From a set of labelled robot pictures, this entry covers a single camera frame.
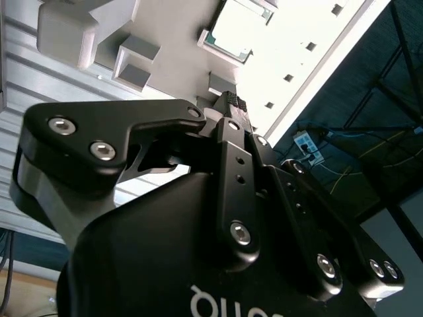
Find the bolt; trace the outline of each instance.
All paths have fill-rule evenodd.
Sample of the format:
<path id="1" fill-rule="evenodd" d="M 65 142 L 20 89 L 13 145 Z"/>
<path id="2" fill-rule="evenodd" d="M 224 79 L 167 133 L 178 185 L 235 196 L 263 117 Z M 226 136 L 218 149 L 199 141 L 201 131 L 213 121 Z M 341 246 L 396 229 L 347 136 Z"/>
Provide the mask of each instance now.
<path id="1" fill-rule="evenodd" d="M 48 121 L 48 126 L 51 130 L 60 135 L 71 135 L 72 133 L 77 131 L 75 124 L 73 124 L 72 121 L 64 118 L 50 119 Z"/>
<path id="2" fill-rule="evenodd" d="M 105 142 L 95 142 L 90 146 L 91 154 L 100 160 L 112 160 L 116 156 L 113 146 Z"/>
<path id="3" fill-rule="evenodd" d="M 264 147 L 267 145 L 267 141 L 263 137 L 258 136 L 257 139 Z"/>
<path id="4" fill-rule="evenodd" d="M 317 254 L 317 265 L 327 277 L 330 279 L 335 278 L 335 268 L 326 256 L 323 254 Z"/>
<path id="5" fill-rule="evenodd" d="M 199 113 L 197 110 L 195 110 L 192 107 L 188 108 L 188 113 L 195 118 L 199 118 L 201 116 L 201 113 Z"/>
<path id="6" fill-rule="evenodd" d="M 297 163 L 294 163 L 293 164 L 293 167 L 297 170 L 297 172 L 299 172 L 300 174 L 304 174 L 304 170 L 303 170 L 303 168 L 301 167 L 301 165 L 299 165 L 299 164 L 297 164 Z"/>
<path id="7" fill-rule="evenodd" d="M 371 269 L 373 270 L 373 272 L 376 273 L 377 276 L 379 276 L 379 277 L 385 276 L 382 268 L 380 267 L 379 264 L 377 264 L 377 262 L 375 260 L 370 260 L 369 262 L 370 262 Z"/>
<path id="8" fill-rule="evenodd" d="M 398 273 L 397 273 L 397 271 L 395 271 L 395 269 L 392 266 L 392 264 L 390 264 L 388 261 L 383 262 L 383 264 L 385 265 L 385 267 L 388 270 L 389 274 L 391 274 L 391 276 L 394 279 L 397 279 L 398 278 Z"/>
<path id="9" fill-rule="evenodd" d="M 231 127 L 234 130 L 239 130 L 239 126 L 235 122 L 229 121 L 229 127 Z"/>
<path id="10" fill-rule="evenodd" d="M 231 225 L 231 234 L 235 241 L 242 246 L 246 246 L 251 242 L 249 231 L 241 223 L 233 223 Z"/>

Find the ribbed metal panel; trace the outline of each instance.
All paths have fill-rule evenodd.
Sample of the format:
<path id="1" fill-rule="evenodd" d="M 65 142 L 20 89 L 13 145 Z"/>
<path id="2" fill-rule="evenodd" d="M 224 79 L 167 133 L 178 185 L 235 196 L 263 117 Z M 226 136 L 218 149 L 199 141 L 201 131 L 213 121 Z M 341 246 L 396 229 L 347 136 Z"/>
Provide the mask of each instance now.
<path id="1" fill-rule="evenodd" d="M 6 0 L 7 108 L 0 114 L 0 227 L 53 241 L 54 231 L 21 213 L 9 197 L 11 170 L 19 139 L 22 115 L 41 102 L 170 99 L 146 87 L 142 94 L 111 81 L 112 71 L 94 64 L 78 71 L 38 53 L 36 49 L 37 0 Z M 118 186 L 117 205 L 143 195 L 186 173 L 179 166 L 173 173 L 148 175 Z"/>

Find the cable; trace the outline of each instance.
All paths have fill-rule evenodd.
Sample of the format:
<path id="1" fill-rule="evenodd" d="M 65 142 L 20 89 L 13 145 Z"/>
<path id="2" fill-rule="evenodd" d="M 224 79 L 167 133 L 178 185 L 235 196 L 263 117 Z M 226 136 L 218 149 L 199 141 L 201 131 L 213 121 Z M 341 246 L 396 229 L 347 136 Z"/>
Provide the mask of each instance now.
<path id="1" fill-rule="evenodd" d="M 339 132 L 339 131 L 332 130 L 331 128 L 325 126 L 324 124 L 322 124 L 320 122 L 316 122 L 316 121 L 300 120 L 300 121 L 296 121 L 295 123 L 311 123 L 311 124 L 314 124 L 314 125 L 316 125 L 318 127 L 322 127 L 324 129 L 332 132 L 333 134 L 341 135 L 343 137 L 362 137 L 362 136 L 365 135 L 365 133 L 360 133 L 360 134 L 345 134 L 345 133 L 342 133 L 342 132 Z"/>
<path id="2" fill-rule="evenodd" d="M 385 166 L 382 166 L 383 168 L 390 168 L 390 167 L 396 167 L 396 166 L 400 166 L 400 165 L 402 165 L 402 164 L 404 164 L 404 163 L 406 163 L 406 162 L 408 162 L 408 161 L 410 161 L 410 160 L 412 160 L 412 159 L 414 159 L 414 157 L 416 157 L 417 155 L 419 155 L 421 152 L 423 152 L 423 148 L 422 149 L 420 149 L 416 154 L 414 154 L 412 157 L 408 157 L 408 158 L 406 158 L 406 159 L 404 159 L 404 160 L 402 160 L 402 161 L 400 161 L 400 162 L 398 162 L 398 163 L 395 163 L 395 164 L 389 164 L 389 165 L 385 165 Z M 327 167 L 326 165 L 324 165 L 324 164 L 317 164 L 316 166 L 320 166 L 320 167 L 322 167 L 322 168 L 324 168 L 325 170 L 327 170 L 328 172 L 330 172 L 330 173 L 332 173 L 332 174 L 335 174 L 335 175 L 338 175 L 338 176 L 342 176 L 343 175 L 343 173 L 339 173 L 339 172 L 336 172 L 336 171 L 334 171 L 334 170 L 331 170 L 329 167 Z M 354 175 L 361 175 L 361 174 L 363 174 L 363 172 L 355 172 L 355 173 L 349 173 L 348 175 L 346 175 L 346 176 L 354 176 Z"/>
<path id="3" fill-rule="evenodd" d="M 423 149 L 420 149 L 416 154 L 414 154 L 412 157 L 406 158 L 405 160 L 402 160 L 398 163 L 395 164 L 390 164 L 390 165 L 385 165 L 384 168 L 388 168 L 388 167 L 395 167 L 395 166 L 399 166 L 401 164 L 404 164 L 405 162 L 408 162 L 412 159 L 415 159 L 417 155 L 419 155 L 421 152 L 423 152 Z"/>
<path id="4" fill-rule="evenodd" d="M 7 269 L 7 278 L 6 278 L 6 286 L 5 286 L 5 295 L 3 296 L 3 302 L 0 306 L 0 317 L 3 317 L 6 311 L 7 304 L 9 303 L 9 297 L 11 295 L 11 285 L 12 285 L 12 274 L 13 274 L 13 242 L 15 239 L 15 232 L 10 231 L 9 233 L 9 245 L 7 246 L 9 249 L 6 249 L 5 258 L 9 258 L 9 268 Z"/>
<path id="5" fill-rule="evenodd" d="M 422 163 L 422 164 L 423 164 L 423 160 L 420 160 L 419 158 L 417 158 L 417 157 L 416 157 L 416 155 L 412 154 L 410 151 L 408 151 L 408 150 L 407 150 L 407 149 L 405 149 L 404 147 L 400 147 L 399 145 L 396 145 L 396 144 L 394 144 L 393 142 L 390 142 L 390 140 L 391 140 L 391 139 L 393 139 L 394 137 L 396 137 L 396 136 L 398 136 L 398 135 L 400 135 L 400 134 L 402 134 L 402 133 L 404 133 L 404 132 L 402 131 L 402 132 L 400 132 L 400 133 L 397 133 L 397 134 L 395 134 L 394 136 L 392 136 L 392 137 L 390 137 L 390 138 L 388 138 L 388 139 L 384 139 L 384 138 L 382 138 L 382 137 L 380 137 L 380 136 L 378 136 L 378 135 L 376 135 L 376 134 L 372 134 L 372 133 L 366 133 L 366 134 L 368 134 L 368 135 L 370 135 L 370 136 L 372 136 L 372 137 L 376 137 L 376 138 L 378 138 L 378 139 L 380 139 L 380 140 L 383 140 L 382 144 L 384 144 L 384 143 L 389 143 L 389 144 L 394 145 L 396 148 L 398 148 L 398 149 L 402 150 L 404 153 L 407 153 L 408 155 L 410 155 L 410 156 L 414 157 L 414 158 L 415 158 L 418 162 L 420 162 L 420 163 Z"/>
<path id="6" fill-rule="evenodd" d="M 330 190 L 330 194 L 332 195 L 333 191 L 335 190 L 335 188 L 338 186 L 339 182 L 341 181 L 341 179 L 343 179 L 346 174 L 348 173 L 348 169 L 350 169 L 350 167 L 347 167 L 344 171 L 344 173 L 338 178 L 338 180 L 335 182 L 335 184 L 333 185 L 332 189 Z"/>
<path id="7" fill-rule="evenodd" d="M 47 314 L 47 315 L 41 315 L 41 316 L 37 316 L 37 317 L 47 317 L 47 316 L 56 316 L 56 315 L 58 315 L 57 312 L 51 313 L 51 314 Z"/>
<path id="8" fill-rule="evenodd" d="M 401 135 L 401 134 L 403 134 L 404 133 L 404 131 L 400 131 L 400 132 L 398 132 L 397 134 L 394 134 L 392 137 L 389 137 L 388 139 L 384 139 L 384 138 L 382 138 L 381 137 L 381 139 L 383 140 L 383 142 L 380 142 L 380 143 L 378 143 L 378 144 L 376 144 L 374 147 L 372 147 L 370 150 L 367 150 L 366 152 L 364 152 L 363 154 L 361 154 L 358 158 L 360 159 L 360 158 L 362 158 L 364 155 L 367 155 L 367 154 L 369 154 L 370 152 L 372 152 L 372 151 L 374 151 L 374 150 L 376 150 L 378 147 L 380 147 L 380 146 L 382 146 L 382 145 L 384 145 L 385 143 L 388 143 L 390 140 L 392 140 L 392 139 L 394 139 L 394 138 L 396 138 L 396 137 L 398 137 L 399 135 Z M 370 134 L 372 137 L 379 137 L 379 136 L 376 136 L 376 134 Z"/>
<path id="9" fill-rule="evenodd" d="M 323 164 L 317 164 L 316 166 L 323 167 L 328 172 L 331 172 L 332 174 L 335 174 L 335 175 L 338 175 L 338 176 L 342 176 L 344 174 L 344 173 L 335 172 L 334 170 L 331 170 L 329 167 L 327 167 L 326 165 L 323 165 Z M 348 175 L 354 176 L 354 175 L 360 175 L 360 174 L 363 174 L 363 172 L 349 173 Z"/>
<path id="10" fill-rule="evenodd" d="M 9 232 L 6 232 L 5 234 L 6 234 L 6 242 L 5 242 L 4 250 L 6 250 L 6 252 L 5 254 L 3 254 L 3 259 L 1 259 L 1 262 L 0 262 L 0 271 L 5 267 L 5 264 L 8 258 L 7 246 L 9 245 L 10 239 L 11 239 Z"/>
<path id="11" fill-rule="evenodd" d="M 380 143 L 376 144 L 374 147 L 370 148 L 369 150 L 367 150 L 366 152 L 364 152 L 363 154 L 361 154 L 358 158 L 360 159 L 360 158 L 364 157 L 365 155 L 367 155 L 367 154 L 369 154 L 370 152 L 372 152 L 372 151 L 376 150 L 377 148 L 379 148 L 380 146 L 382 146 L 382 145 L 383 145 L 383 144 L 385 144 L 385 143 L 390 143 L 390 144 L 392 144 L 392 142 L 390 142 L 390 140 L 392 140 L 392 139 L 396 138 L 397 136 L 399 136 L 399 135 L 401 135 L 401 134 L 403 134 L 403 133 L 404 133 L 404 131 L 400 131 L 400 132 L 398 132 L 398 133 L 394 134 L 393 136 L 389 137 L 388 139 L 384 139 L 384 138 L 382 138 L 382 137 L 380 137 L 380 136 L 378 136 L 378 135 L 372 134 L 372 133 L 366 133 L 367 135 L 370 135 L 370 136 L 376 137 L 376 138 L 378 138 L 378 139 L 382 139 L 382 140 L 383 140 L 383 142 L 380 142 Z M 411 155 L 411 157 L 410 157 L 410 158 L 407 158 L 406 160 L 404 160 L 405 162 L 406 162 L 408 159 L 416 159 L 416 160 L 418 160 L 419 162 L 422 162 L 419 158 L 417 158 L 417 155 L 414 155 L 414 154 L 412 154 L 412 153 L 408 152 L 408 151 L 407 151 L 405 148 L 403 148 L 403 147 L 400 147 L 400 146 L 398 146 L 398 145 L 395 145 L 395 146 L 396 146 L 397 148 L 399 148 L 399 149 L 402 149 L 404 152 L 408 153 L 409 155 Z M 391 165 L 393 165 L 392 167 L 394 167 L 394 166 L 401 165 L 402 163 L 404 163 L 404 162 L 402 161 L 402 162 L 399 162 L 399 163 L 396 163 L 396 164 L 391 164 Z M 337 185 L 339 184 L 339 182 L 341 181 L 341 179 L 343 179 L 345 176 L 348 176 L 348 175 L 349 175 L 349 174 L 346 174 L 347 169 L 344 171 L 344 173 L 343 173 L 343 174 L 341 174 L 341 175 L 340 175 L 339 179 L 337 179 L 337 181 L 336 181 L 336 182 L 335 182 L 335 184 L 333 185 L 333 187 L 332 187 L 332 189 L 331 189 L 331 191 L 330 191 L 330 193 L 331 193 L 331 194 L 334 192 L 335 188 L 337 187 Z"/>

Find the electrical outlet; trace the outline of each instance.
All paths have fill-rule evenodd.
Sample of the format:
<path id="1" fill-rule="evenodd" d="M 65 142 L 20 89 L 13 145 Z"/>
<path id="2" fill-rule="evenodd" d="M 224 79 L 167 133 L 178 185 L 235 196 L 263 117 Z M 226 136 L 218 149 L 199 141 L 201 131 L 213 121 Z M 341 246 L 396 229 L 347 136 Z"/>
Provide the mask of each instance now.
<path id="1" fill-rule="evenodd" d="M 308 161 L 311 166 L 320 164 L 325 161 L 325 158 L 320 153 L 319 148 L 316 146 L 312 138 L 307 131 L 299 131 L 293 136 L 293 141 L 298 146 L 299 150 L 304 154 L 305 157 L 310 158 Z"/>

